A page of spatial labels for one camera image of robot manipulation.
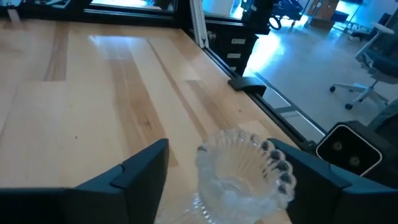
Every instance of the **chair wheel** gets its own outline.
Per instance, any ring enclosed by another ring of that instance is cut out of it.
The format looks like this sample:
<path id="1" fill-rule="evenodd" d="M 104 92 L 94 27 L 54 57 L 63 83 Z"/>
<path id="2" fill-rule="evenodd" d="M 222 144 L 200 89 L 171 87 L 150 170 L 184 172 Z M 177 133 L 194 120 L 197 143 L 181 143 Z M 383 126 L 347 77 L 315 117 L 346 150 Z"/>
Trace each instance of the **chair wheel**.
<path id="1" fill-rule="evenodd" d="M 345 105 L 345 108 L 346 108 L 347 110 L 351 110 L 351 109 L 353 109 L 353 105 L 347 103 L 347 104 Z"/>

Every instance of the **desk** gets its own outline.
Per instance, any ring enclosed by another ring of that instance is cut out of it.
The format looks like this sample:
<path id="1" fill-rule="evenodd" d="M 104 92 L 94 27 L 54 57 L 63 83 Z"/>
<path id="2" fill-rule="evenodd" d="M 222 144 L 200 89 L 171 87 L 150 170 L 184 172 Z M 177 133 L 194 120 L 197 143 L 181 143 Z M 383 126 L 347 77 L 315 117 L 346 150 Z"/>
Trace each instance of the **desk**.
<path id="1" fill-rule="evenodd" d="M 195 190 L 210 134 L 240 127 L 294 145 L 182 30 L 23 23 L 0 30 L 0 187 L 75 187 L 169 138 L 161 211 Z"/>

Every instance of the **black bracket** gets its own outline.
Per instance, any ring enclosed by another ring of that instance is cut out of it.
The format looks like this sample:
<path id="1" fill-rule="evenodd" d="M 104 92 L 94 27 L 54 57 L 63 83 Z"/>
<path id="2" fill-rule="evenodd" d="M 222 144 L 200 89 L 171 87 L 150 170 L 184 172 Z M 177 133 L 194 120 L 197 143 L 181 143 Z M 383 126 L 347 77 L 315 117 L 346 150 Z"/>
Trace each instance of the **black bracket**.
<path id="1" fill-rule="evenodd" d="M 266 92 L 266 84 L 256 77 L 239 77 L 228 80 L 228 84 L 235 91 L 245 91 L 250 94 L 260 94 L 261 96 Z"/>

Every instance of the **ribbed glass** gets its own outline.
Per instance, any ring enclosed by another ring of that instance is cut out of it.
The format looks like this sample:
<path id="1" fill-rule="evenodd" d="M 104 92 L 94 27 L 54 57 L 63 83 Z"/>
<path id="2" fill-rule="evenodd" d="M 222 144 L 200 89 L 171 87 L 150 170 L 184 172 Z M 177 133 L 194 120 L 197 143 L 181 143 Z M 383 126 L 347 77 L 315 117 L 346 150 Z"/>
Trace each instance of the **ribbed glass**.
<path id="1" fill-rule="evenodd" d="M 250 224 L 286 209 L 295 177 L 285 155 L 242 129 L 221 131 L 197 149 L 198 192 L 170 205 L 157 223 Z"/>

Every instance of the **gray floor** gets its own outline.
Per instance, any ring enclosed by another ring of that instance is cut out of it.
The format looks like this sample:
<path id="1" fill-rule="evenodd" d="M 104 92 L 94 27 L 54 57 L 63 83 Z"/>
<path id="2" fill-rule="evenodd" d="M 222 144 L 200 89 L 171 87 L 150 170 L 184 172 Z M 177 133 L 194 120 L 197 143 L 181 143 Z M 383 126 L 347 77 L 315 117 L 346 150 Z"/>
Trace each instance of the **gray floor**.
<path id="1" fill-rule="evenodd" d="M 260 36 L 245 75 L 256 71 L 326 131 L 339 121 L 368 124 L 382 108 L 366 99 L 348 111 L 345 103 L 357 94 L 342 89 L 329 92 L 335 82 L 370 85 L 374 81 L 354 59 L 361 46 L 338 30 L 325 32 L 300 24 L 294 29 L 284 27 Z M 375 90 L 390 101 L 398 96 L 395 85 L 378 83 Z M 267 100 L 276 102 L 275 97 L 271 93 Z M 293 123 L 303 135 L 312 135 L 313 130 L 304 127 L 303 122 Z"/>

